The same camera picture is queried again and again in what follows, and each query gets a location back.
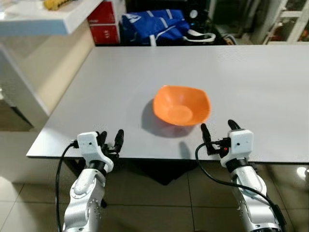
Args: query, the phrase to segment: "bowl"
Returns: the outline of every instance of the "bowl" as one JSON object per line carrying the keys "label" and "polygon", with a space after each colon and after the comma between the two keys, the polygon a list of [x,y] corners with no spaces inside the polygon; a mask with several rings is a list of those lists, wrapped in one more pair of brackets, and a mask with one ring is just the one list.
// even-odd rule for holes
{"label": "bowl", "polygon": [[154,114],[167,123],[192,126],[209,118],[211,103],[201,89],[163,86],[154,98],[153,109]]}

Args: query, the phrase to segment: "table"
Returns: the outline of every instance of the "table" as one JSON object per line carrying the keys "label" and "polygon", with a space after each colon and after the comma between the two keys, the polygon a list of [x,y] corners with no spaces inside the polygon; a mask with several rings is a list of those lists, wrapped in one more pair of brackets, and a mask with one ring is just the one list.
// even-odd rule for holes
{"label": "table", "polygon": [[302,45],[95,47],[27,156],[59,158],[81,132],[106,130],[112,142],[124,129],[123,158],[192,160],[199,125],[173,126],[152,111],[163,85],[180,85],[208,94],[213,140],[226,137],[231,118],[254,132],[250,161],[309,162],[308,76]]}

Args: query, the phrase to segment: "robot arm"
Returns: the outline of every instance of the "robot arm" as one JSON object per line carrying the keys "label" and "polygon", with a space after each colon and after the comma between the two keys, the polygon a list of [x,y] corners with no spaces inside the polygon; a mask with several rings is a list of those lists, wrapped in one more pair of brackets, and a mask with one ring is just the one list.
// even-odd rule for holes
{"label": "robot arm", "polygon": [[79,134],[78,146],[87,168],[79,175],[70,189],[70,204],[64,215],[64,232],[96,232],[101,219],[106,174],[113,169],[113,161],[119,157],[124,131],[119,130],[115,145],[105,144],[107,133],[88,132]]}
{"label": "robot arm", "polygon": [[[265,182],[247,161],[253,149],[253,133],[241,129],[233,120],[229,120],[228,124],[232,129],[228,132],[228,137],[216,142],[211,141],[206,125],[202,124],[202,135],[208,155],[220,155],[220,163],[230,172],[232,183],[250,187],[266,196]],[[240,218],[247,232],[281,232],[284,230],[284,218],[281,212],[278,212],[279,208],[275,208],[274,211],[268,201],[250,190],[233,188],[233,192],[239,204]]]}

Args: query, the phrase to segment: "black cable on floor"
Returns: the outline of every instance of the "black cable on floor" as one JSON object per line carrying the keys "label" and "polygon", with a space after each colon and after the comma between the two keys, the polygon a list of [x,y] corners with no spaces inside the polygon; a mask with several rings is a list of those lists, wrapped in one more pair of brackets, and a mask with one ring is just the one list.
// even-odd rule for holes
{"label": "black cable on floor", "polygon": [[65,154],[67,153],[67,151],[69,150],[70,147],[73,147],[74,143],[71,143],[67,146],[67,148],[63,151],[60,160],[59,160],[59,164],[58,164],[58,168],[57,168],[57,173],[56,173],[56,219],[57,219],[57,232],[62,232],[62,228],[61,228],[61,222],[60,222],[60,214],[59,214],[59,181],[60,181],[60,171],[61,171],[61,165],[64,159]]}
{"label": "black cable on floor", "polygon": [[196,150],[195,150],[195,158],[196,158],[196,161],[197,161],[197,164],[199,165],[199,167],[201,168],[201,170],[203,171],[203,173],[208,177],[210,178],[211,180],[219,183],[219,184],[222,184],[222,185],[227,185],[227,186],[232,186],[232,187],[236,187],[236,188],[241,188],[241,189],[246,189],[246,190],[249,190],[251,192],[254,192],[255,194],[258,194],[260,195],[261,197],[263,197],[270,205],[270,207],[272,208],[278,222],[279,222],[279,225],[281,226],[281,229],[282,231],[284,232],[285,231],[285,220],[284,220],[284,216],[279,208],[278,205],[274,204],[273,201],[268,198],[267,196],[265,196],[264,194],[260,193],[259,191],[251,188],[251,187],[248,187],[248,186],[244,186],[244,185],[239,185],[239,184],[235,184],[235,183],[232,183],[232,182],[226,182],[226,181],[222,181],[222,180],[218,180],[214,177],[212,177],[206,170],[205,168],[202,166],[202,164],[200,163],[199,159],[198,159],[198,152],[199,150],[203,147],[203,146],[206,146],[206,144],[208,143],[203,143],[203,144],[200,144]]}

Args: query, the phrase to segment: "white shelf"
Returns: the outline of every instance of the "white shelf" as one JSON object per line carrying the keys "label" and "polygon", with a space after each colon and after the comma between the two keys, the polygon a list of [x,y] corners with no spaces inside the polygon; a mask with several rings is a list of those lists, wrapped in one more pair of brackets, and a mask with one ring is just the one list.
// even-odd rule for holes
{"label": "white shelf", "polygon": [[102,2],[76,0],[49,11],[42,0],[19,0],[0,8],[0,35],[65,35],[72,33]]}

